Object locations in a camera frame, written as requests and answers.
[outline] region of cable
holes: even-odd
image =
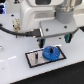
[[[10,31],[10,30],[2,27],[2,25],[0,25],[0,30],[4,31],[6,33],[12,34],[12,35],[26,36],[26,37],[29,37],[29,36],[41,37],[40,29],[34,29],[33,31],[29,31],[26,33],[17,33],[17,32]]]
[[[6,33],[12,34],[12,35],[18,35],[18,36],[27,36],[28,35],[27,33],[17,33],[17,32],[10,31],[8,29],[5,29],[2,26],[0,26],[0,30],[4,31]]]

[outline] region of black cable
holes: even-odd
[[[27,33],[17,33],[17,32],[13,32],[13,31],[10,31],[8,29],[5,29],[2,26],[0,26],[0,30],[4,31],[6,33],[12,34],[12,35],[18,35],[18,36],[28,36],[29,35],[29,32],[27,32]]]
[[[0,30],[4,31],[6,33],[12,34],[12,35],[17,35],[17,36],[41,37],[40,29],[34,29],[33,31],[29,31],[29,32],[26,32],[26,33],[17,33],[17,32],[13,32],[13,31],[10,31],[10,30],[2,27],[2,25],[0,24]]]
[[[6,0],[0,0],[0,3],[4,3]]]

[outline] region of blue object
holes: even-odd
[[[43,57],[49,61],[56,61],[59,56],[60,51],[56,47],[48,46],[43,50]]]

